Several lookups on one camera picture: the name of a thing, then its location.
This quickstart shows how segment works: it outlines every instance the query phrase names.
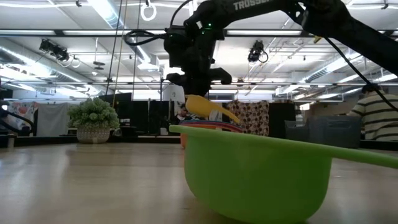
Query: ceiling beam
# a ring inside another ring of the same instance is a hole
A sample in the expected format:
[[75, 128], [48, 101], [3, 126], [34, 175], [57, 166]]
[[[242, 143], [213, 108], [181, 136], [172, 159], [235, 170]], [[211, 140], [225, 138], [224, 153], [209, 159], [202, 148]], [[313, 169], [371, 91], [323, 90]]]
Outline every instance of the ceiling beam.
[[[164, 34], [164, 29], [147, 30], [155, 34]], [[379, 30], [391, 38], [398, 38], [396, 30]], [[0, 29], [0, 37], [122, 37], [123, 32], [113, 29]], [[225, 29], [225, 37], [314, 37], [314, 35], [304, 30], [287, 29]], [[138, 37], [147, 37], [147, 35], [138, 33]]]
[[[106, 82], [29, 82], [29, 81], [14, 81], [7, 82], [10, 84], [48, 84], [48, 85], [104, 85]], [[164, 85], [169, 85], [169, 82], [163, 82]], [[326, 86], [365, 86], [366, 83], [298, 83], [298, 82], [232, 82], [229, 85], [222, 85], [221, 83], [212, 83], [213, 86], [235, 86], [235, 85], [244, 85], [244, 86], [284, 86], [284, 85], [300, 85], [300, 86], [318, 86], [318, 85], [326, 85]], [[116, 85], [115, 82], [109, 83], [109, 85]], [[118, 82], [118, 85], [160, 85], [160, 82]], [[379, 86], [398, 86], [398, 83], [379, 83]]]

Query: plant pot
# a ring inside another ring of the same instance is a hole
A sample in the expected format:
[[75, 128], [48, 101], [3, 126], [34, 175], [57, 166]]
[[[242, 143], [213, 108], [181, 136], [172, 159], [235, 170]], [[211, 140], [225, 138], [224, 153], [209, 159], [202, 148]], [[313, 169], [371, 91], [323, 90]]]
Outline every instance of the plant pot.
[[77, 139], [81, 143], [98, 144], [109, 139], [109, 128], [85, 128], [77, 129]]

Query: curtain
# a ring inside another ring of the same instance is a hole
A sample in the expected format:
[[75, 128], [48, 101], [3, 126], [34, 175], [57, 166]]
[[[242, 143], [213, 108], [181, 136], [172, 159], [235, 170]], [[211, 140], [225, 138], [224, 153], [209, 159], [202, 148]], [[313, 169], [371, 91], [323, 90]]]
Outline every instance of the curtain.
[[[9, 112], [14, 113], [16, 115], [22, 116], [34, 122], [34, 113], [37, 110], [37, 103], [36, 102], [13, 102], [8, 106], [7, 109]], [[8, 116], [8, 123], [17, 128], [22, 129], [24, 126], [30, 127], [30, 124], [26, 123], [25, 121], [15, 118], [13, 116]]]
[[37, 115], [37, 136], [58, 137], [68, 134], [68, 103], [39, 104]]
[[237, 116], [241, 123], [243, 133], [268, 136], [269, 134], [269, 103], [242, 103], [237, 100], [228, 103], [227, 109]]

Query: hanging ring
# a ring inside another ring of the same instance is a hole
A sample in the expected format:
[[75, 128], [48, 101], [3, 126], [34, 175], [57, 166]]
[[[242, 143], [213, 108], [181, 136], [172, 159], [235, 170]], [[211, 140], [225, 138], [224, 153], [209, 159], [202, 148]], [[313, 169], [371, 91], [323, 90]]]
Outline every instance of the hanging ring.
[[[144, 4], [141, 6], [141, 17], [145, 21], [151, 21], [151, 20], [155, 19], [155, 16], [156, 16], [156, 13], [157, 13], [156, 6], [152, 5], [150, 3], [150, 1], [148, 1], [148, 2], [149, 2], [149, 6], [146, 6]], [[152, 15], [150, 17], [146, 17], [145, 16], [144, 11], [145, 11], [146, 8], [152, 8], [153, 9], [153, 13], [152, 13]]]

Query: bowl rim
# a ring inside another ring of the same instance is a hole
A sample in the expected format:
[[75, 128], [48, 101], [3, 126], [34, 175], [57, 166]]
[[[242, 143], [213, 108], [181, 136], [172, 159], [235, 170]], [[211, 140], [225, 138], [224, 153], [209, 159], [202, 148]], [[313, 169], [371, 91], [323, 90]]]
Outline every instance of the bowl rim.
[[224, 142], [241, 142], [247, 145], [275, 147], [278, 146], [279, 151], [283, 152], [305, 152], [318, 156], [333, 157], [338, 159], [346, 159], [349, 161], [362, 162], [377, 166], [390, 167], [398, 169], [398, 157], [385, 155], [376, 152], [362, 151], [360, 149], [348, 149], [336, 146], [327, 146], [322, 144], [314, 144], [309, 142], [293, 141], [288, 139], [278, 139], [265, 136], [256, 136], [253, 134], [234, 133], [228, 131], [217, 131], [204, 128], [193, 128], [183, 125], [170, 125], [170, 132], [181, 133], [189, 137], [198, 138], [218, 138]]

